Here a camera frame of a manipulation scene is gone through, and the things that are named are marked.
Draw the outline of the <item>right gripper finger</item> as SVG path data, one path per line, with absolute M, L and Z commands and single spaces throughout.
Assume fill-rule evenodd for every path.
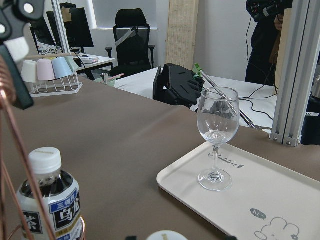
M 13 106 L 21 110 L 28 109 L 34 105 L 34 101 L 29 94 L 29 90 L 26 87 L 19 70 L 14 62 L 8 48 L 5 45 L 0 46 L 0 55 L 3 57 L 7 64 L 8 70 L 11 74 L 14 90 L 16 92 L 16 100 L 13 102 Z

